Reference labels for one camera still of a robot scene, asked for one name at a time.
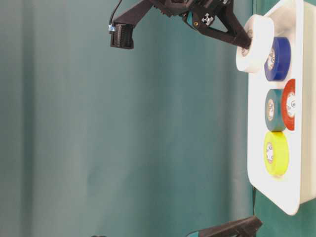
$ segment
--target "black plastic part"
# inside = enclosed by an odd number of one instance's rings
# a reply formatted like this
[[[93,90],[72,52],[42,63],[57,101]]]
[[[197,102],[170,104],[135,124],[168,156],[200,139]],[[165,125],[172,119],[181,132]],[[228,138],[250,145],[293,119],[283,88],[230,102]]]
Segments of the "black plastic part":
[[[257,217],[251,216],[221,226],[200,230],[198,237],[253,237],[261,226],[262,222]]]
[[[148,0],[141,0],[129,10],[116,17],[113,20],[113,25],[116,23],[129,24],[136,27],[138,22],[146,15],[152,8],[153,4]]]
[[[112,26],[115,27],[111,38],[111,46],[132,49],[133,39],[132,31],[137,23],[146,15],[146,13],[155,6],[167,16],[180,15],[187,24],[188,12],[193,13],[193,26],[191,28],[199,31],[201,34],[248,49],[251,44],[251,38],[244,30],[234,15],[234,0],[141,0],[131,9],[115,18]],[[205,24],[204,17],[212,21]],[[226,32],[210,27],[218,17],[224,26]]]
[[[251,38],[234,15],[234,0],[230,0],[226,4],[220,0],[209,0],[209,2],[211,2],[209,8],[197,3],[191,4],[193,22],[197,22],[197,25],[194,25],[195,29],[203,35],[248,49]],[[226,27],[227,32],[203,24],[202,18],[206,13],[209,13],[214,19],[217,16]]]
[[[116,24],[115,31],[111,32],[111,47],[133,49],[133,25]]]

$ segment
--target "teal tape roll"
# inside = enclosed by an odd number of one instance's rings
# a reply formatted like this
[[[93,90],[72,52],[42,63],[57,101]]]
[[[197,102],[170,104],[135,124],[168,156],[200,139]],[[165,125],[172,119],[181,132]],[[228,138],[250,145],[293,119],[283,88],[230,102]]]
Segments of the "teal tape roll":
[[[271,132],[285,130],[281,112],[281,89],[270,89],[266,97],[265,118],[266,125]]]

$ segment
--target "blue tape roll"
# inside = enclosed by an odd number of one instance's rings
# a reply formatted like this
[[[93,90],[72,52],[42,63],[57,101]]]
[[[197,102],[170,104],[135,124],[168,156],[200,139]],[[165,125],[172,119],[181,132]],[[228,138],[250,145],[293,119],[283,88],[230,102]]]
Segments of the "blue tape roll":
[[[270,89],[266,97],[265,119],[266,125],[271,132],[281,132],[285,130],[281,110],[281,89]]]
[[[291,45],[285,37],[275,37],[271,52],[265,63],[268,81],[282,81],[286,78],[291,63]]]

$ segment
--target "cable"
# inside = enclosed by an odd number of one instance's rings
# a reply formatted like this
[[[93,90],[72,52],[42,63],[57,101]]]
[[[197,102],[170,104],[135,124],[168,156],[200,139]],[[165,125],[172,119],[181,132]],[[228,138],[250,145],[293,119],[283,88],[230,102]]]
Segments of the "cable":
[[[113,12],[112,12],[112,14],[111,14],[111,17],[110,17],[109,25],[112,24],[112,20],[113,20],[114,14],[115,14],[115,12],[117,11],[117,9],[118,9],[118,7],[119,7],[119,5],[120,5],[121,2],[122,2],[122,0],[119,0],[117,6],[114,8],[114,10],[113,10]]]

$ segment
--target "white tape roll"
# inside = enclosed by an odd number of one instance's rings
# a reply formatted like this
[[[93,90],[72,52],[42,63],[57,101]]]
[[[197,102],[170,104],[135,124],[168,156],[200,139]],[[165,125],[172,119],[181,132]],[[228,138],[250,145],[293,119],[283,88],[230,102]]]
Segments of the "white tape roll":
[[[263,68],[271,51],[275,36],[274,23],[269,17],[252,15],[244,28],[252,40],[249,49],[237,47],[237,69],[256,73]]]

